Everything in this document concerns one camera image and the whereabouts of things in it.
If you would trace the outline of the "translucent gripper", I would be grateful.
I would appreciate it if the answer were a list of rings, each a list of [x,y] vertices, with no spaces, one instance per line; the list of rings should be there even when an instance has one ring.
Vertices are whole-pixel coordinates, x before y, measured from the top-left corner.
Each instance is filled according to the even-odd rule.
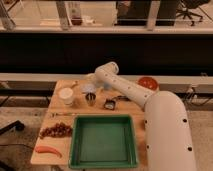
[[[103,86],[103,82],[99,80],[94,73],[89,73],[85,76],[86,84],[91,83],[94,84],[96,87],[96,91]]]

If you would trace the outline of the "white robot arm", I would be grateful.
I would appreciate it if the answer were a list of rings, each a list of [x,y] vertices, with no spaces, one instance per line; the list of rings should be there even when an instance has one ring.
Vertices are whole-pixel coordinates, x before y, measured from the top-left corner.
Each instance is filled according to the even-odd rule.
[[[187,111],[170,91],[153,91],[118,75],[108,62],[86,75],[96,86],[107,84],[144,110],[149,171],[197,171]]]

